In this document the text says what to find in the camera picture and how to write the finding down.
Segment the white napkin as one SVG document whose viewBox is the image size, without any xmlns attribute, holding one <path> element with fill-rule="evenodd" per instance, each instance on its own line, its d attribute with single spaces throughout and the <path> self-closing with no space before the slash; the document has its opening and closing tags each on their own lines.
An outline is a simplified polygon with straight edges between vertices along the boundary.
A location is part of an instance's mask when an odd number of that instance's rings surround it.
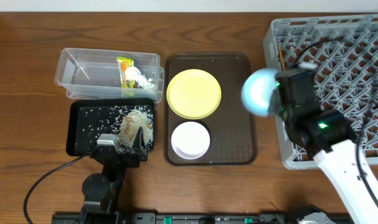
<svg viewBox="0 0 378 224">
<path fill-rule="evenodd" d="M 128 67 L 125 72 L 125 77 L 127 80 L 135 81 L 139 87 L 143 89 L 151 89 L 154 87 L 154 83 L 150 82 L 145 75 L 143 75 L 140 70 L 136 67 Z"/>
</svg>

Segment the light blue bowl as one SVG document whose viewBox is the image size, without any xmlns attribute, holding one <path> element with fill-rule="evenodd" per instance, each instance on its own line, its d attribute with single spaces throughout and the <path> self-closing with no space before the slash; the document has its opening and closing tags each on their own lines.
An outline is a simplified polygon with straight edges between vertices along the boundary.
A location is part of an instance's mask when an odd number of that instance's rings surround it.
<svg viewBox="0 0 378 224">
<path fill-rule="evenodd" d="M 241 99 L 248 112 L 259 117 L 275 117 L 281 107 L 277 91 L 275 68 L 262 68 L 253 72 L 245 81 Z"/>
</svg>

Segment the wooden chopstick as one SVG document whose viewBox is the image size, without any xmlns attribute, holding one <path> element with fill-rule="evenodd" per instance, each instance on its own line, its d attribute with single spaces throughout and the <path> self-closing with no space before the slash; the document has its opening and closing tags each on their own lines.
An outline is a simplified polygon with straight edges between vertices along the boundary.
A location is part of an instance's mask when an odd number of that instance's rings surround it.
<svg viewBox="0 0 378 224">
<path fill-rule="evenodd" d="M 285 71 L 286 68 L 285 68 L 284 56 L 283 56 L 281 45 L 278 46 L 278 53 L 279 53 L 279 57 L 280 57 L 281 69 L 283 71 Z"/>
</svg>

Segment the green snack wrapper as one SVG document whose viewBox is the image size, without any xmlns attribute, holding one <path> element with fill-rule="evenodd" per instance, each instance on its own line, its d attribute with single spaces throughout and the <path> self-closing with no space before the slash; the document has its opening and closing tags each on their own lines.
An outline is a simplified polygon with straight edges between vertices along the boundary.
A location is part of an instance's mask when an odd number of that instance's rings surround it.
<svg viewBox="0 0 378 224">
<path fill-rule="evenodd" d="M 134 60 L 126 57 L 117 57 L 116 61 L 120 69 L 121 77 L 121 94 L 123 98 L 132 98 L 135 93 L 133 88 L 135 87 L 135 81 L 130 78 L 130 68 L 134 65 Z"/>
</svg>

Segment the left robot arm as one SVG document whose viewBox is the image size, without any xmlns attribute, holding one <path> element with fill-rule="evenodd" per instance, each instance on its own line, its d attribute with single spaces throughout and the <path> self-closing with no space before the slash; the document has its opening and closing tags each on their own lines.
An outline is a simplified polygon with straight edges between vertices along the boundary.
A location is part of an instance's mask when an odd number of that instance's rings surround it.
<svg viewBox="0 0 378 224">
<path fill-rule="evenodd" d="M 120 153 L 120 140 L 115 134 L 101 134 L 97 139 L 90 158 L 103 165 L 100 173 L 89 175 L 82 184 L 84 196 L 79 223 L 128 223 L 129 215 L 117 209 L 123 188 L 126 170 L 139 167 L 148 160 L 144 143 L 143 128 L 135 135 L 132 150 Z"/>
</svg>

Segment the white bowl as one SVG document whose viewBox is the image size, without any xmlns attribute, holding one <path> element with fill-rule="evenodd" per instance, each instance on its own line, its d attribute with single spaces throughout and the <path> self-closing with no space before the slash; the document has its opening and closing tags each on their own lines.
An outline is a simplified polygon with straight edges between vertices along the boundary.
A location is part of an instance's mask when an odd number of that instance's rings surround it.
<svg viewBox="0 0 378 224">
<path fill-rule="evenodd" d="M 179 157 L 188 160 L 198 159 L 210 146 L 210 134 L 201 123 L 188 121 L 177 126 L 172 132 L 171 145 Z"/>
</svg>

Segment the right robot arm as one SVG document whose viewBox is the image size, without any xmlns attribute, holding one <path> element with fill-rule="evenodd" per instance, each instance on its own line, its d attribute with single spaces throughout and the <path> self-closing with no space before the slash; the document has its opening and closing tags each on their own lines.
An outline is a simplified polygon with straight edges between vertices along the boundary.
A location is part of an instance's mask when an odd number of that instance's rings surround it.
<svg viewBox="0 0 378 224">
<path fill-rule="evenodd" d="M 338 110 L 321 109 L 311 70 L 285 70 L 275 80 L 290 141 L 324 172 L 354 223 L 378 223 L 378 181 L 349 121 Z"/>
</svg>

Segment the yellow round plate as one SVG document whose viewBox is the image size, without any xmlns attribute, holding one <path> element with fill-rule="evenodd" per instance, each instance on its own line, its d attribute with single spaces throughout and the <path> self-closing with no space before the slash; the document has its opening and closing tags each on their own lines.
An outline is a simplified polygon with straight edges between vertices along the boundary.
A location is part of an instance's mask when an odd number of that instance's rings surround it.
<svg viewBox="0 0 378 224">
<path fill-rule="evenodd" d="M 202 119 L 211 115 L 222 99 L 222 89 L 209 72 L 188 69 L 179 72 L 168 84 L 169 107 L 182 118 Z"/>
</svg>

